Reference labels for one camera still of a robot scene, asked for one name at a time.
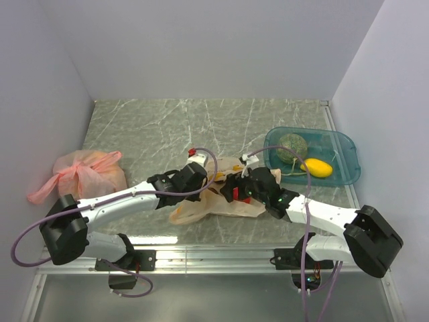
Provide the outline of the orange plastic bag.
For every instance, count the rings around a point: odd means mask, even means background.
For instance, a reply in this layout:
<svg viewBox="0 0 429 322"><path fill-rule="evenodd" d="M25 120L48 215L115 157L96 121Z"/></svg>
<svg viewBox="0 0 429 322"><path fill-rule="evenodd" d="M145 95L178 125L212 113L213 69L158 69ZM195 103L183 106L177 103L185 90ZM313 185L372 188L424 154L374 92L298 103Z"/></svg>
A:
<svg viewBox="0 0 429 322"><path fill-rule="evenodd" d="M199 201L182 201L178 208L170 213L169 222L171 224L191 224L208 214L256 218L265 211L263 204L255 199L227 202L220 189L225 185L227 175L241 172L244 165L236 157L222 157L217 160L217 163L217 171L215 171L212 160L209 160L205 166L208 179L211 180L212 177L215 177L215 181L208 189L201 192Z"/></svg>

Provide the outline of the green netted melon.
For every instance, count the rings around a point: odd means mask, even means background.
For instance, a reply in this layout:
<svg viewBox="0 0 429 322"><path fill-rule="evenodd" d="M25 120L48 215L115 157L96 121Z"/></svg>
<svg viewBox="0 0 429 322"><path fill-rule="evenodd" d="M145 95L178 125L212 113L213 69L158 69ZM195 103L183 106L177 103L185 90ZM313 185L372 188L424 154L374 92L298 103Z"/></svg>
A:
<svg viewBox="0 0 429 322"><path fill-rule="evenodd" d="M298 158L291 153L290 150L295 151L302 159L305 159L308 154L308 144L306 140L298 134L289 133L280 138L278 145L288 149L277 149L278 158L284 164L289 164L291 166L291 171L286 174L286 176L296 175L294 169L295 165L298 163Z"/></svg>

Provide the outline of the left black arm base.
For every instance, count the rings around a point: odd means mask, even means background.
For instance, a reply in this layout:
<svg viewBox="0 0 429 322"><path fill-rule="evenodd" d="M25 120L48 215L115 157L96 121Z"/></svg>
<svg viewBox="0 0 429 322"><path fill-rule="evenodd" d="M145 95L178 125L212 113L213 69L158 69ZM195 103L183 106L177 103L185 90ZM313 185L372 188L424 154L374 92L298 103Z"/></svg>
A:
<svg viewBox="0 0 429 322"><path fill-rule="evenodd" d="M136 274L154 271L155 262L155 250L135 250L116 262L108 263L107 260L97 259L95 271L109 272L109 288L113 291L131 291L136 286L148 287L150 290L151 284L147 278L137 277Z"/></svg>

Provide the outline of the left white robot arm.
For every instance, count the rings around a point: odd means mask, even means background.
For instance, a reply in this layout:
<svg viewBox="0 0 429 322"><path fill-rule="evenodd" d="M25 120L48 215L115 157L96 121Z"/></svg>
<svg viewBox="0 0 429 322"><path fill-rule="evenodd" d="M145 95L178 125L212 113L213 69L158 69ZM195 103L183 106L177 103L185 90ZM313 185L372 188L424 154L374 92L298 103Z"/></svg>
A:
<svg viewBox="0 0 429 322"><path fill-rule="evenodd" d="M60 198L48 213L48 221L40 225L51 261L59 266L88 257L126 268L137 256L129 238L97 229L140 211L176 205L187 197L197 201L206 178L204 167L191 162L181 170L156 174L118 193L79 201L71 195Z"/></svg>

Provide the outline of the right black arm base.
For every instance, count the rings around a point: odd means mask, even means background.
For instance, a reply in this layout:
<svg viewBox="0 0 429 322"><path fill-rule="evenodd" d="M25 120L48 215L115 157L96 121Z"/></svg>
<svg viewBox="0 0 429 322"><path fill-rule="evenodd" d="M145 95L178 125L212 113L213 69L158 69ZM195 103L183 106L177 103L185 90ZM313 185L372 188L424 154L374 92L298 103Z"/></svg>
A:
<svg viewBox="0 0 429 322"><path fill-rule="evenodd" d="M269 259L270 264L276 270L292 271L292 282L297 288L301 288L301 251L294 248L276 248L273 250L273 257ZM322 271L331 270L334 273L338 264L332 260L315 261L308 254L305 259L305 285L309 291L314 291L322 286Z"/></svg>

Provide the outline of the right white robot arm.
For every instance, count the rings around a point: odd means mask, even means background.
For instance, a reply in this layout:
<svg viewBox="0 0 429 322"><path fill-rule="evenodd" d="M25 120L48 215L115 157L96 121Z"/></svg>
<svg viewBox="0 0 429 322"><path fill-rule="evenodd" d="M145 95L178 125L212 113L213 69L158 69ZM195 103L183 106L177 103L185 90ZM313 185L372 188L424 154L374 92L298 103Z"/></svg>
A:
<svg viewBox="0 0 429 322"><path fill-rule="evenodd" d="M404 245L377 209L368 205L351 209L306 199L281 187L266 167L247 175L228 175L220 192L229 203L253 199L276 219L328 232L327 236L309 235L302 240L306 255L315 262L353 263L368 275L382 278Z"/></svg>

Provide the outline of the yellow mango fruit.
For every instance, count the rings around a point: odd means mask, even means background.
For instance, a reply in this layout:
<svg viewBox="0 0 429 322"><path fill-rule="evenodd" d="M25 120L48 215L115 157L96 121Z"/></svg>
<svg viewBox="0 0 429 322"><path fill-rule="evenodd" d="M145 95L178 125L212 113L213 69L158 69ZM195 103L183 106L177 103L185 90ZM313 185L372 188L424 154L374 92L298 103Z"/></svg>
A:
<svg viewBox="0 0 429 322"><path fill-rule="evenodd" d="M333 173L333 167L330 164L316 158L306 159L301 163L300 169L308 170L316 178L327 178Z"/></svg>

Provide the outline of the red apple fruit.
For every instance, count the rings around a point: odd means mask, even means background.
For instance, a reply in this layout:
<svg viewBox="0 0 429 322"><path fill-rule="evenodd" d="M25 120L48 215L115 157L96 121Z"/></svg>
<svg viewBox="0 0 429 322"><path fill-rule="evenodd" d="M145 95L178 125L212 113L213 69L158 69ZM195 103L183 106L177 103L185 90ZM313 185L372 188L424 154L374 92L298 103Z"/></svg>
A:
<svg viewBox="0 0 429 322"><path fill-rule="evenodd" d="M246 194L245 189L240 189L239 187L235 187L233 189L233 200L234 201L240 201L240 202L243 202L243 203L250 204L251 197L249 197Z"/></svg>

